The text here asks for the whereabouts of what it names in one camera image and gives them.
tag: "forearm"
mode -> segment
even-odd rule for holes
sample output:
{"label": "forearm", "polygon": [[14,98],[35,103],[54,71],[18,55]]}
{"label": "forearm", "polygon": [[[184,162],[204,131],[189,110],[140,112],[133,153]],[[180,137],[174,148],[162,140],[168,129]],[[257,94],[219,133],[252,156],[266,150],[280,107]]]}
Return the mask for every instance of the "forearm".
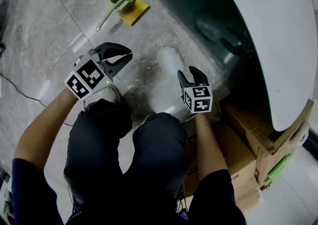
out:
{"label": "forearm", "polygon": [[27,160],[44,170],[55,137],[77,100],[69,89],[64,89],[26,128],[14,158]]}
{"label": "forearm", "polygon": [[199,180],[212,172],[228,169],[206,115],[195,117]]}

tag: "navy sleeve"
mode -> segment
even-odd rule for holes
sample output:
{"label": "navy sleeve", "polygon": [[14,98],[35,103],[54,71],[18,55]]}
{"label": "navy sleeve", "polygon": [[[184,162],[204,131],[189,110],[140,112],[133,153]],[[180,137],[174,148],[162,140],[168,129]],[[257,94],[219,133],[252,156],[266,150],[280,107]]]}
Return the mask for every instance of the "navy sleeve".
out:
{"label": "navy sleeve", "polygon": [[227,170],[207,175],[194,192],[189,210],[191,223],[245,225],[245,217],[236,206],[231,176]]}
{"label": "navy sleeve", "polygon": [[56,193],[44,173],[23,159],[12,162],[12,205],[14,224],[63,224]]}

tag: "gray floor tile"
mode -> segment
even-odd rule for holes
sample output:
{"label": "gray floor tile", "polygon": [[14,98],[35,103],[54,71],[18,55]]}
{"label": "gray floor tile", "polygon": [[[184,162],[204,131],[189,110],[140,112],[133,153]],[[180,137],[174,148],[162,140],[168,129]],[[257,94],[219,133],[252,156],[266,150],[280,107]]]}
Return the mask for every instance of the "gray floor tile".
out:
{"label": "gray floor tile", "polygon": [[133,161],[135,147],[133,144],[133,133],[137,129],[135,126],[125,137],[119,141],[118,160],[121,171],[125,173]]}
{"label": "gray floor tile", "polygon": [[211,56],[211,51],[206,50],[204,46],[200,46],[200,43],[197,43],[196,40],[193,39],[194,36],[191,35],[190,30],[184,26],[181,21],[179,22],[172,16],[167,9],[161,12],[183,44],[180,51],[185,55],[185,64],[195,66],[204,72],[208,76],[209,84],[212,85],[213,88],[223,84],[226,81],[224,72],[218,67],[215,58]]}
{"label": "gray floor tile", "polygon": [[[217,91],[222,84],[222,78],[193,41],[190,40],[179,51],[185,65],[183,72],[189,81],[193,81],[193,78],[188,67],[195,66],[207,75],[212,89]],[[182,122],[189,117],[187,108],[181,99],[181,88],[176,73],[171,75],[161,63],[146,71],[127,88],[148,111],[170,113]],[[211,122],[220,118],[220,112],[215,104],[209,118]]]}
{"label": "gray floor tile", "polygon": [[60,0],[7,0],[3,72],[34,95],[81,31]]}
{"label": "gray floor tile", "polygon": [[81,55],[85,55],[92,45],[82,34],[64,53],[59,61],[54,65],[46,79],[50,85],[58,91],[62,91],[66,86],[64,80],[74,68],[74,63]]}
{"label": "gray floor tile", "polygon": [[0,158],[5,168],[11,172],[11,162],[15,147],[26,127],[42,111],[43,106],[17,93],[13,85],[2,80],[0,98]]}
{"label": "gray floor tile", "polygon": [[133,26],[121,21],[114,12],[96,33],[96,25],[108,9],[107,0],[61,1],[93,46],[108,41],[122,44],[133,51],[133,60],[117,75],[125,85],[156,64],[156,53],[162,46],[182,46],[156,7],[147,10]]}
{"label": "gray floor tile", "polygon": [[302,164],[303,159],[306,158],[312,158],[311,154],[306,152],[303,147],[299,147],[296,150],[296,154],[293,155],[292,159],[282,169],[279,176],[302,200],[313,219],[316,219],[318,217],[318,192],[317,186],[311,181],[307,171],[304,170],[304,168],[309,168],[308,163],[305,166]]}
{"label": "gray floor tile", "polygon": [[69,194],[69,189],[67,187],[63,187],[60,184],[56,183],[52,179],[46,177],[49,186],[56,192],[57,200],[56,204],[58,206],[59,214],[62,218],[64,224],[69,220],[72,212],[73,212],[73,204],[72,199]]}
{"label": "gray floor tile", "polygon": [[276,177],[262,195],[263,203],[245,215],[247,224],[313,224],[314,219],[302,200],[281,177]]}

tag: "knee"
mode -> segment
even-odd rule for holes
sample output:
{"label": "knee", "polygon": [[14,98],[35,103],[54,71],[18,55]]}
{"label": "knee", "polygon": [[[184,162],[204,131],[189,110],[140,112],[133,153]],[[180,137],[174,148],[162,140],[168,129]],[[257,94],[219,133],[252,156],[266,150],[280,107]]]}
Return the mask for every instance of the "knee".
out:
{"label": "knee", "polygon": [[100,99],[79,113],[73,132],[122,138],[132,129],[130,110],[126,107]]}
{"label": "knee", "polygon": [[186,139],[186,132],[180,121],[164,112],[155,114],[140,128],[158,135],[178,135],[180,138]]}

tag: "person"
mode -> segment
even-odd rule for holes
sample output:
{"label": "person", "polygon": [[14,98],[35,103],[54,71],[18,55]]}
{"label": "person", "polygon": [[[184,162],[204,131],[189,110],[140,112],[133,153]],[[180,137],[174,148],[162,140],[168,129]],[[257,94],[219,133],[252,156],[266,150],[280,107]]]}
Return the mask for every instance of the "person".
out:
{"label": "person", "polygon": [[[170,114],[150,115],[133,133],[132,164],[122,173],[119,140],[132,129],[130,111],[113,86],[80,112],[70,132],[64,177],[73,195],[67,225],[120,222],[246,224],[234,200],[226,162],[206,115],[195,117],[198,174],[188,220],[176,212],[188,161],[186,133]],[[77,98],[64,89],[22,134],[12,162],[14,223],[63,224],[44,166]]]}

